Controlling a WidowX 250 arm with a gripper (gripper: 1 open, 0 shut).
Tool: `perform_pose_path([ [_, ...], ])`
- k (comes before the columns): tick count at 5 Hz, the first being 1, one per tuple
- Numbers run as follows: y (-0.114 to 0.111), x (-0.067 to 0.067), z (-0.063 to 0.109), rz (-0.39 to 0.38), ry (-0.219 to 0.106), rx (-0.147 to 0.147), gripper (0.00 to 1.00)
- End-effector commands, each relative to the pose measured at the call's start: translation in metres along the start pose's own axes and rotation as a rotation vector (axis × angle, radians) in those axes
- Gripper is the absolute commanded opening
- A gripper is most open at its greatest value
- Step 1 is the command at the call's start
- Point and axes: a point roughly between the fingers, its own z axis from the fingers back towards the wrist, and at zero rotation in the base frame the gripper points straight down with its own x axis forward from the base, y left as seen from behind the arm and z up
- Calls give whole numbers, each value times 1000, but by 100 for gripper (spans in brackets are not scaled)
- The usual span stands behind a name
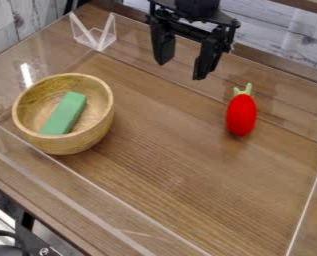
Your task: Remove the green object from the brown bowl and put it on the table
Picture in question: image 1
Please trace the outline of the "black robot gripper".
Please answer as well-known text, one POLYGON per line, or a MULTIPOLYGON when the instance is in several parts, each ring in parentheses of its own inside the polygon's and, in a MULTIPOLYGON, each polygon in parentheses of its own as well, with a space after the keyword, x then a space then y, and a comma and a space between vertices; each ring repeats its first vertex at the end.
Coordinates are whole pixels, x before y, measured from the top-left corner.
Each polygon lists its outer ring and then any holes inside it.
POLYGON ((221 0, 149 0, 154 59, 165 65, 175 53, 175 35, 201 42, 193 79, 202 80, 218 64, 223 41, 233 43, 241 23, 219 10, 221 0))

